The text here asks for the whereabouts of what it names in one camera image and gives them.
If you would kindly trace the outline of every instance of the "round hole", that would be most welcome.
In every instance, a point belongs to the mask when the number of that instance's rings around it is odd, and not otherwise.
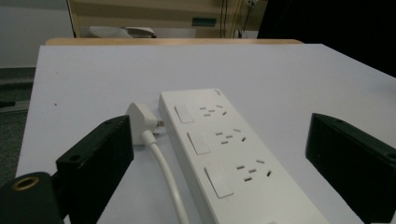
[[[391,160],[396,160],[396,154],[388,154],[388,157],[389,157]]]
[[[12,186],[12,188],[17,191],[26,190],[36,185],[38,183],[38,180],[39,179],[36,176],[28,176],[16,182]]]
[[[70,157],[70,161],[77,161],[79,158],[81,158],[80,155],[74,155],[74,156]]]

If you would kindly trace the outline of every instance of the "gray wall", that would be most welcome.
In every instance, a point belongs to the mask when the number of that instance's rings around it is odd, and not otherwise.
[[[0,68],[35,67],[54,37],[73,37],[66,0],[0,0]]]

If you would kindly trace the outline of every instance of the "white table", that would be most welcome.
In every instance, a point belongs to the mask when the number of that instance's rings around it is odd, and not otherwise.
[[[53,174],[57,158],[131,102],[160,116],[161,91],[207,88],[224,92],[330,223],[362,223],[304,157],[309,122],[337,117],[396,147],[396,79],[322,45],[42,47],[17,175]],[[191,223],[201,223],[159,132]],[[177,223],[155,158],[134,154],[99,222]]]

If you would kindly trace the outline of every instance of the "power strip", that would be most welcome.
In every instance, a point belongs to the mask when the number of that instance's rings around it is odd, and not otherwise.
[[[206,223],[328,223],[217,89],[167,91],[160,113]]]

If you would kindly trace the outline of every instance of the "white switch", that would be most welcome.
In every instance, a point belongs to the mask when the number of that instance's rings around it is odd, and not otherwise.
[[[218,198],[225,198],[233,195],[233,190],[227,183],[223,170],[219,165],[207,165],[205,167],[207,177],[209,177],[210,183],[213,186]]]
[[[189,109],[186,105],[175,105],[175,110],[182,123],[193,123],[194,119],[190,115]]]
[[[195,149],[197,155],[202,155],[209,153],[210,150],[206,145],[205,139],[201,133],[198,132],[189,132],[187,136],[190,138],[192,146]]]

